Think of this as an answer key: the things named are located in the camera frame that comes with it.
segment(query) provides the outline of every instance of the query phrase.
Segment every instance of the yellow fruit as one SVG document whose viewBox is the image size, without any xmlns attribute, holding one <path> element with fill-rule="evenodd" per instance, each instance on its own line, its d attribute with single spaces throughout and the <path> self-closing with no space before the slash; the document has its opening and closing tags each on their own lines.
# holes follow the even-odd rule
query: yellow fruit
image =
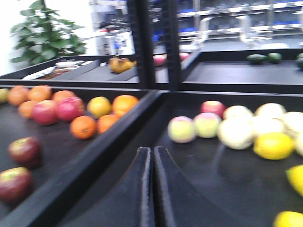
<svg viewBox="0 0 303 227">
<path fill-rule="evenodd" d="M 290 156 L 294 140 L 281 132 L 268 132 L 255 139 L 253 151 L 265 159 L 279 160 Z"/>
<path fill-rule="evenodd" d="M 276 216 L 274 227 L 303 227 L 303 214 L 293 211 L 282 211 Z"/>
<path fill-rule="evenodd" d="M 286 173 L 290 185 L 303 196 L 303 165 L 293 166 Z"/>
<path fill-rule="evenodd" d="M 111 103 L 105 97 L 95 97 L 89 101 L 87 110 L 91 112 L 95 118 L 99 118 L 110 113 Z"/>
</svg>

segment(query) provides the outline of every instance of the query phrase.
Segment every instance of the avocado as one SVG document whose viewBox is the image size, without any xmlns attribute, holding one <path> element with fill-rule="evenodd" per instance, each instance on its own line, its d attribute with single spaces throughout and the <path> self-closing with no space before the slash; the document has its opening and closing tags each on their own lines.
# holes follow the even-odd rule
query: avocado
<svg viewBox="0 0 303 227">
<path fill-rule="evenodd" d="M 247 56 L 247 60 L 250 61 L 252 64 L 262 64 L 263 61 L 266 60 L 266 56 L 263 54 L 251 54 Z"/>
<path fill-rule="evenodd" d="M 267 55 L 267 59 L 269 60 L 269 62 L 274 63 L 274 64 L 278 64 L 280 63 L 280 61 L 282 60 L 282 55 L 279 53 L 269 53 Z"/>
<path fill-rule="evenodd" d="M 301 69 L 303 69 L 303 58 L 298 58 L 297 60 L 295 60 L 295 62 L 297 63 L 297 66 Z"/>
<path fill-rule="evenodd" d="M 303 58 L 303 53 L 300 53 L 297 55 L 297 59 L 299 59 L 299 58 Z"/>
</svg>

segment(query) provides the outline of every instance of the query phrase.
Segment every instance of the white wall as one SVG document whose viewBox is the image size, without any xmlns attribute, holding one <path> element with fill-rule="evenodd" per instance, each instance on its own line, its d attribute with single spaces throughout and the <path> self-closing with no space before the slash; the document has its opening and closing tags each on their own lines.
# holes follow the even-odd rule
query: white wall
<svg viewBox="0 0 303 227">
<path fill-rule="evenodd" d="M 23 21 L 24 16 L 20 15 L 21 10 L 28 9 L 34 0 L 9 0 L 1 6 L 1 38 L 0 38 L 0 75 L 14 72 L 24 68 L 25 63 L 11 63 L 9 60 L 20 55 L 13 47 L 18 39 L 11 37 L 10 29 L 14 25 Z M 45 0 L 46 6 L 59 10 L 62 19 L 75 21 L 77 25 L 85 28 L 76 30 L 76 34 L 82 37 L 88 37 L 92 31 L 92 19 L 89 0 Z M 86 55 L 97 55 L 96 39 L 87 40 Z"/>
<path fill-rule="evenodd" d="M 24 16 L 20 15 L 20 11 L 27 9 L 34 0 L 9 0 L 1 6 L 1 38 L 0 38 L 0 75 L 7 74 L 18 69 L 24 68 L 24 63 L 11 63 L 9 60 L 18 57 L 20 51 L 13 50 L 18 39 L 11 37 L 10 29 L 14 25 L 21 23 Z"/>
</svg>

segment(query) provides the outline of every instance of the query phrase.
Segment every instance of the red apple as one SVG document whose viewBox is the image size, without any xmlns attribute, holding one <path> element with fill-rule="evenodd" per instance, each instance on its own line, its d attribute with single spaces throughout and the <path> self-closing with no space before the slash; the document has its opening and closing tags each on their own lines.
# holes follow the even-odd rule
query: red apple
<svg viewBox="0 0 303 227">
<path fill-rule="evenodd" d="M 32 174 L 25 167 L 8 169 L 0 173 L 0 200 L 15 205 L 32 192 Z"/>
<path fill-rule="evenodd" d="M 32 111 L 33 119 L 42 125 L 54 124 L 58 121 L 55 109 L 57 103 L 54 100 L 43 100 L 34 105 Z"/>
<path fill-rule="evenodd" d="M 186 58 L 188 58 L 190 56 L 189 53 L 180 53 L 180 60 L 184 61 Z"/>
<path fill-rule="evenodd" d="M 219 101 L 205 101 L 201 104 L 201 113 L 215 113 L 223 118 L 226 106 Z"/>
<path fill-rule="evenodd" d="M 154 55 L 153 56 L 153 62 L 155 64 L 155 66 L 161 66 L 164 64 L 164 62 L 166 61 L 166 57 L 163 55 Z"/>
<path fill-rule="evenodd" d="M 30 136 L 9 144 L 10 157 L 28 169 L 35 169 L 42 164 L 41 145 L 37 138 Z"/>
<path fill-rule="evenodd" d="M 84 102 L 76 96 L 65 98 L 57 105 L 56 114 L 59 119 L 71 122 L 76 117 L 83 116 Z"/>
</svg>

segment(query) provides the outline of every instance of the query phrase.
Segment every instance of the pink apple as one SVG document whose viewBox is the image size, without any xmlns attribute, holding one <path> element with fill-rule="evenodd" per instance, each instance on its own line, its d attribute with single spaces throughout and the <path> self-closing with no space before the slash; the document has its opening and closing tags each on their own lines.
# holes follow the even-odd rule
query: pink apple
<svg viewBox="0 0 303 227">
<path fill-rule="evenodd" d="M 189 143 L 196 138 L 194 121 L 185 116 L 174 117 L 169 122 L 168 134 L 175 143 Z"/>
<path fill-rule="evenodd" d="M 33 136 L 15 140 L 8 147 L 10 157 L 28 169 L 35 169 L 42 164 L 41 144 Z"/>
<path fill-rule="evenodd" d="M 219 101 L 205 101 L 201 104 L 201 113 L 209 112 L 215 113 L 223 118 L 223 113 L 226 109 L 226 106 Z"/>
<path fill-rule="evenodd" d="M 32 192 L 33 178 L 25 167 L 8 169 L 0 173 L 0 200 L 16 205 Z"/>
<path fill-rule="evenodd" d="M 154 55 L 153 56 L 153 62 L 155 66 L 161 66 L 165 63 L 166 58 L 163 55 Z"/>
<path fill-rule="evenodd" d="M 186 58 L 188 58 L 190 56 L 189 53 L 180 53 L 180 60 L 184 61 Z"/>
<path fill-rule="evenodd" d="M 56 114 L 59 119 L 71 122 L 84 114 L 84 102 L 76 96 L 65 98 L 57 105 Z"/>
<path fill-rule="evenodd" d="M 56 115 L 57 103 L 54 100 L 43 100 L 34 105 L 32 117 L 34 121 L 42 125 L 50 125 L 58 122 Z"/>
<path fill-rule="evenodd" d="M 194 117 L 194 122 L 199 137 L 213 138 L 217 136 L 221 118 L 217 114 L 206 112 Z"/>
</svg>

